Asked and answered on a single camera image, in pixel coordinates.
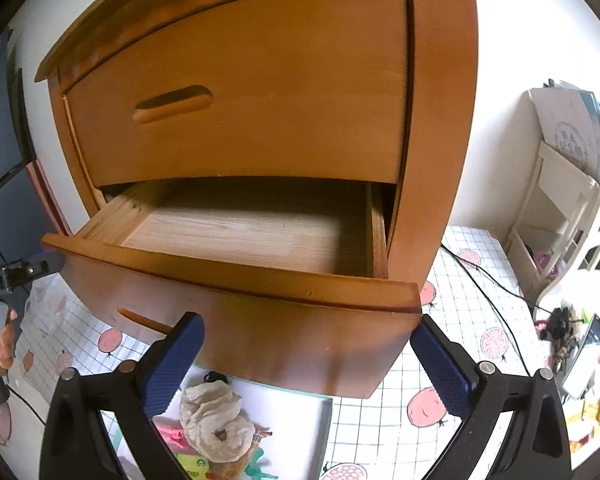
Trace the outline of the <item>person's left hand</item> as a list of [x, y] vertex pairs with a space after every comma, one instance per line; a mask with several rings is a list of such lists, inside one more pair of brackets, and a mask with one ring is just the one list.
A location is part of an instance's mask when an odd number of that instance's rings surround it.
[[9, 370], [15, 361], [15, 329], [12, 322], [17, 318], [17, 312], [9, 307], [7, 318], [3, 328], [0, 331], [0, 367], [3, 370]]

